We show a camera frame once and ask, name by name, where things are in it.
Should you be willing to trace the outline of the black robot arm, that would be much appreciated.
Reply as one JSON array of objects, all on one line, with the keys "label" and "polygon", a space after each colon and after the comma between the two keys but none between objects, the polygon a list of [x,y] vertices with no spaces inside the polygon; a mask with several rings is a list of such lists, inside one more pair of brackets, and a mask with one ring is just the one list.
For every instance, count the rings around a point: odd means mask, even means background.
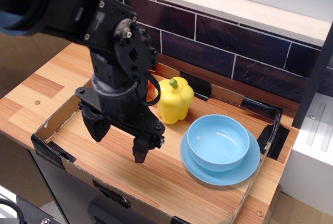
[{"label": "black robot arm", "polygon": [[164,143],[165,127],[149,107],[148,86],[157,51],[120,0],[1,0],[1,32],[11,36],[44,33],[87,46],[94,73],[91,88],[78,88],[83,121],[95,141],[111,126],[134,137],[137,163]]}]

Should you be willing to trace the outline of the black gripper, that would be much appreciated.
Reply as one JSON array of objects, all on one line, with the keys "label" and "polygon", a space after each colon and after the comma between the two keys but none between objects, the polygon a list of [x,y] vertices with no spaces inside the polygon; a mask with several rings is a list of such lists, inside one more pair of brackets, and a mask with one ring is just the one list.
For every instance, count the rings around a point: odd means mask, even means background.
[{"label": "black gripper", "polygon": [[160,92],[156,78],[149,72],[137,82],[128,82],[125,87],[115,89],[92,77],[92,87],[80,87],[75,94],[81,100],[84,124],[91,137],[100,142],[113,125],[133,136],[135,162],[143,164],[150,149],[160,148],[164,143],[165,126],[150,111],[160,96],[155,92],[147,97],[148,80]]}]

